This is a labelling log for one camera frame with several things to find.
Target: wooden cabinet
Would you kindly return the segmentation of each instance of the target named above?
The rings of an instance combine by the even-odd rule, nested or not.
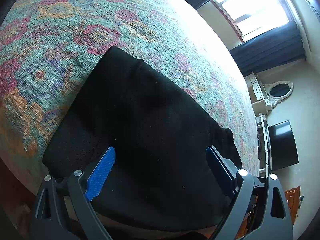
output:
[[[290,190],[286,190],[284,194],[289,205],[291,221],[293,224],[294,221],[296,220],[298,207],[299,207],[300,186]]]

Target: blue gripper pad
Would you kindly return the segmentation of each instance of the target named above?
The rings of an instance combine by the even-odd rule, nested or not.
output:
[[[89,201],[99,195],[115,160],[116,151],[109,147],[87,180],[87,191],[84,195]]]

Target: window frame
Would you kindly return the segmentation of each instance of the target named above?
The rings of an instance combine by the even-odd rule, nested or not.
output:
[[[240,22],[242,22],[242,21],[244,21],[244,20],[246,20],[246,19],[248,19],[248,18],[250,18],[251,16],[254,16],[255,14],[252,14],[252,15],[250,15],[250,14],[244,14],[244,15],[240,16],[239,18],[233,20],[232,17],[228,14],[228,12],[227,12],[227,11],[223,8],[223,6],[222,6],[222,4],[225,3],[226,1],[228,1],[228,0],[224,0],[224,1],[220,2],[220,3],[218,3],[216,0],[211,0],[211,3],[212,3],[212,4],[218,9],[218,11],[225,17],[225,19],[226,19],[227,22],[230,24],[230,26],[232,27],[232,29],[236,32],[236,34],[237,34],[238,38],[240,39],[240,41],[241,41],[242,43],[244,43],[244,42],[245,42],[245,41],[244,41],[244,37],[245,37],[246,35],[254,32],[254,31],[257,30],[257,29],[255,29],[255,30],[247,33],[246,35],[243,35],[242,32],[241,32],[241,30],[238,28],[237,24],[240,23]],[[294,20],[294,16],[293,16],[293,13],[292,13],[292,11],[291,11],[291,9],[290,9],[287,1],[286,1],[286,0],[278,0],[278,1],[279,1],[280,5],[282,6],[285,14],[287,15],[288,20],[289,20],[289,21],[293,21],[293,20]]]

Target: oval mirror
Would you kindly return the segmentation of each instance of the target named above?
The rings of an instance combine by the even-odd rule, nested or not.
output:
[[[290,87],[288,84],[278,84],[276,86],[274,86],[271,91],[270,91],[270,95],[273,97],[283,97],[284,95],[288,94],[290,91]]]

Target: tv stand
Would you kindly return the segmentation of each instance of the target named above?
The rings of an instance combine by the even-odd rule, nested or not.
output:
[[[259,116],[256,117],[256,124],[257,135],[261,143],[261,151],[258,152],[258,157],[260,160],[259,176],[267,178],[271,172],[270,167],[272,166],[272,160],[266,116],[260,113]]]

